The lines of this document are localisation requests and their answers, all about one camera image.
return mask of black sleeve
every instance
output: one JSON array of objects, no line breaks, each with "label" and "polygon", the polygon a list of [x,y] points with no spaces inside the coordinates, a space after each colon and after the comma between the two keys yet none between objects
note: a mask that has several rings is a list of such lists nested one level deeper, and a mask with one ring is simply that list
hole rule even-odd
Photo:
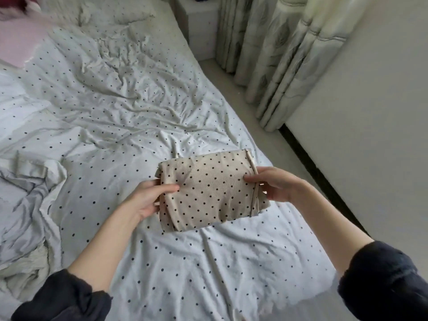
[{"label": "black sleeve", "polygon": [[34,298],[21,304],[12,321],[103,321],[110,311],[111,297],[92,292],[84,280],[66,269],[50,275]]},{"label": "black sleeve", "polygon": [[407,255],[380,241],[355,254],[338,292],[362,321],[428,320],[428,284]]}]

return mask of person's left hand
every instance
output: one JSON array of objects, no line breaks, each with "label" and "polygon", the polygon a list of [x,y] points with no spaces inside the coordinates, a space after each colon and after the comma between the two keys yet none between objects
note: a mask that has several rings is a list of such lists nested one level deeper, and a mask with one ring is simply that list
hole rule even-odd
[{"label": "person's left hand", "polygon": [[159,211],[159,195],[163,193],[175,193],[180,186],[169,183],[162,184],[160,179],[142,181],[134,191],[119,205],[118,209],[134,212],[140,221]]}]

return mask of hand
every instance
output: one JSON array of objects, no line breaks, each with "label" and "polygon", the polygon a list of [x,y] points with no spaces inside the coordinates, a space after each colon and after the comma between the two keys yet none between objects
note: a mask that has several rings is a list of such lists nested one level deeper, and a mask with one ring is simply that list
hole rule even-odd
[{"label": "hand", "polygon": [[136,214],[140,222],[159,211],[159,205],[154,203],[162,193],[175,193],[180,186],[177,184],[162,184],[160,179],[147,180],[138,184],[135,190],[119,205],[118,210],[124,209]]},{"label": "hand", "polygon": [[290,172],[276,167],[257,167],[258,175],[244,175],[247,182],[259,182],[267,199],[276,202],[292,202],[296,186],[304,181]]}]

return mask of forearm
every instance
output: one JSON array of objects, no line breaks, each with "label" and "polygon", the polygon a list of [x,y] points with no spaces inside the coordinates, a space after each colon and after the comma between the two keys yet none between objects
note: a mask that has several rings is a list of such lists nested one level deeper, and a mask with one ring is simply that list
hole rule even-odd
[{"label": "forearm", "polygon": [[357,251],[373,242],[305,181],[295,186],[290,201],[313,230],[340,275],[348,269]]},{"label": "forearm", "polygon": [[101,226],[95,237],[68,267],[68,271],[85,280],[93,291],[108,291],[115,270],[139,222],[133,212],[119,207]]}]

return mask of beige polka dot fabric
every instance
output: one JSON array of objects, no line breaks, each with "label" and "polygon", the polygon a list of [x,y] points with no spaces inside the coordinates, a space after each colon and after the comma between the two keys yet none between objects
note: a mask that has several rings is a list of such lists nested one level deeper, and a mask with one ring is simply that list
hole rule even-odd
[{"label": "beige polka dot fabric", "polygon": [[156,173],[161,182],[180,185],[178,192],[160,196],[164,232],[256,216],[270,206],[259,184],[243,179],[256,173],[249,149],[161,162]]}]

